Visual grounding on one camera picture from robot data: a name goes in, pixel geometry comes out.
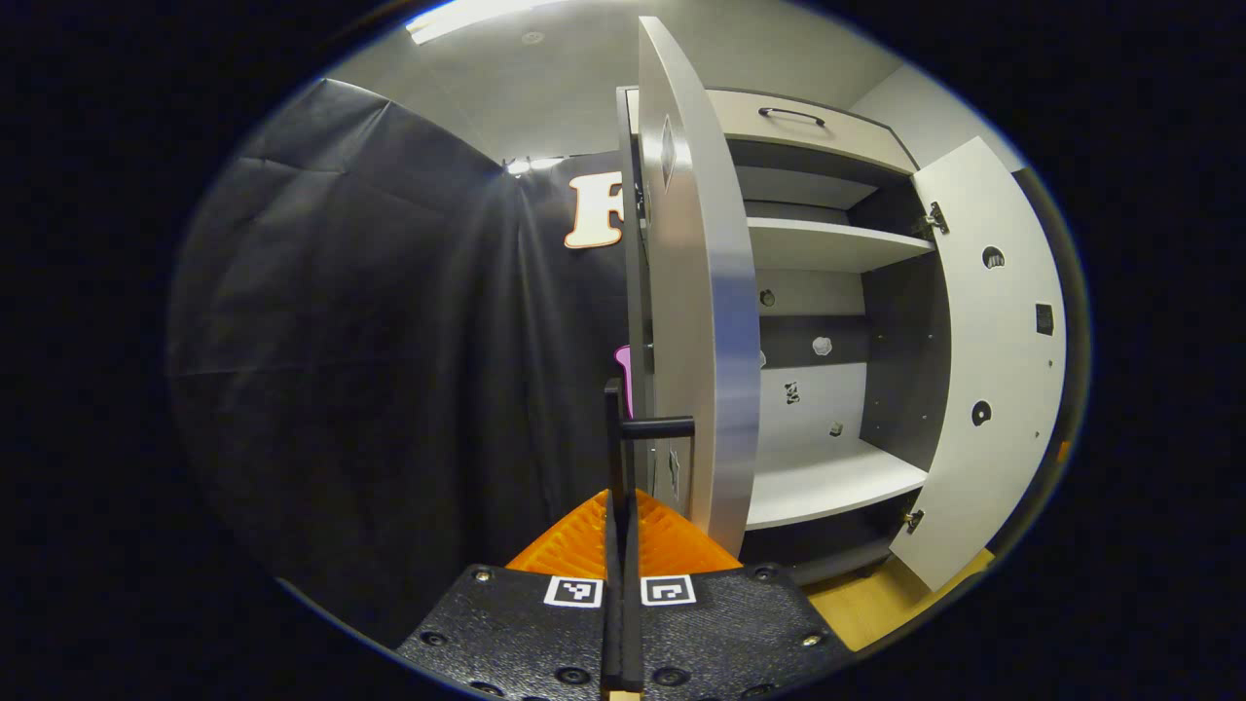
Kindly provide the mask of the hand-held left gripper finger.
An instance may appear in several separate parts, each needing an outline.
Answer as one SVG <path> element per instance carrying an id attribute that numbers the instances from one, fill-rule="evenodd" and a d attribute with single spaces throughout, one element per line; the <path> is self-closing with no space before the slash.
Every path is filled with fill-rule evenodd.
<path id="1" fill-rule="evenodd" d="M 601 491 L 508 565 L 464 569 L 397 656 L 471 701 L 606 701 L 618 670 L 614 544 Z"/>
<path id="2" fill-rule="evenodd" d="M 744 565 L 635 498 L 642 701 L 809 701 L 856 660 L 787 568 Z"/>

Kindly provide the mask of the black door handle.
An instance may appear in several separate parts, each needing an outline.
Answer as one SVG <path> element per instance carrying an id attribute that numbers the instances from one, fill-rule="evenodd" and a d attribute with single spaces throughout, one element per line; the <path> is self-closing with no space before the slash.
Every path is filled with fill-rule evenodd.
<path id="1" fill-rule="evenodd" d="M 682 467 L 688 471 L 697 457 L 697 425 L 690 416 L 677 416 L 650 420 L 629 420 L 625 417 L 625 391 L 622 379 L 609 379 L 604 388 L 606 408 L 606 467 L 608 467 L 608 491 L 611 506 L 622 513 L 627 502 L 635 496 L 635 459 L 625 456 L 625 448 L 632 442 L 645 440 L 689 440 L 689 458 L 682 459 Z"/>

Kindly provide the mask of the white double-door shoe cabinet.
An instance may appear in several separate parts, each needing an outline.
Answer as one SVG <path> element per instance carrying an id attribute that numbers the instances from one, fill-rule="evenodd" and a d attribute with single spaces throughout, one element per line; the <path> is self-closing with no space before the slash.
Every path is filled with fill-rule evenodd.
<path id="1" fill-rule="evenodd" d="M 657 413 L 638 97 L 640 86 L 618 92 L 630 313 L 633 337 L 640 342 L 633 387 L 640 408 Z M 726 142 L 748 218 L 872 228 L 934 244 L 922 225 L 930 205 L 912 181 L 926 166 L 916 163 L 915 173 L 902 174 L 802 148 Z M 925 256 L 867 274 L 754 268 L 761 354 L 758 453 L 858 438 L 930 471 L 951 364 L 949 303 L 937 244 Z M 689 440 L 658 449 L 648 463 L 650 487 L 675 508 L 669 492 L 685 449 Z M 839 515 L 746 530 L 738 555 L 787 565 L 804 584 L 898 560 L 892 540 L 906 527 L 903 515 L 915 510 L 920 489 Z"/>

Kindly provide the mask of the cabinet door with camera sticker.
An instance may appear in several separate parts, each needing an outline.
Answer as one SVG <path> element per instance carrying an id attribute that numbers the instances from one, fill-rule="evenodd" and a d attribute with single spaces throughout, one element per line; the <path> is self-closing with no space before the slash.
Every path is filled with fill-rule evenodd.
<path id="1" fill-rule="evenodd" d="M 711 100 L 659 17 L 640 17 L 638 31 L 638 141 L 655 408 L 695 423 L 672 499 L 735 555 L 759 447 L 751 232 Z"/>

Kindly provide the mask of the cabinet door with headphone sticker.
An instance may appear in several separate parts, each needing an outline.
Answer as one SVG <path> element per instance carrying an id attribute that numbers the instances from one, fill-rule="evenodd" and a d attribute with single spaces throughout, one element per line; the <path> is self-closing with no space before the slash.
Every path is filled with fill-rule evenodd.
<path id="1" fill-rule="evenodd" d="M 949 387 L 918 524 L 891 550 L 937 590 L 987 547 L 1040 469 L 1065 379 L 1065 306 L 1040 218 L 983 138 L 912 181 L 942 215 Z"/>

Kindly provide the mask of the white cabinet shelf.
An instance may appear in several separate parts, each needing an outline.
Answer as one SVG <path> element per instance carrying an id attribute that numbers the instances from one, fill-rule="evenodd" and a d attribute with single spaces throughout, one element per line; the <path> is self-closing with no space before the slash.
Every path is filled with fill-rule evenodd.
<path id="1" fill-rule="evenodd" d="M 749 217 L 753 264 L 773 270 L 867 274 L 934 252 L 934 244 L 872 228 Z"/>
<path id="2" fill-rule="evenodd" d="M 920 489 L 927 474 L 858 438 L 759 449 L 745 529 L 787 527 L 858 510 Z"/>

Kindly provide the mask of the white cabinet drawer front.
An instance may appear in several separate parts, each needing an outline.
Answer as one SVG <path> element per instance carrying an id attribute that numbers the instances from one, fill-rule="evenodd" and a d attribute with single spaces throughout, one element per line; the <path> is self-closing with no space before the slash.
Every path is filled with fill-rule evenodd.
<path id="1" fill-rule="evenodd" d="M 880 167 L 910 176 L 918 169 L 898 134 L 888 126 L 875 123 L 842 110 L 795 100 L 782 93 L 743 92 L 706 88 L 721 132 L 730 142 L 753 142 L 802 148 L 820 154 L 847 157 L 854 163 Z M 790 108 L 819 115 L 826 128 L 800 117 L 761 117 L 761 107 Z"/>

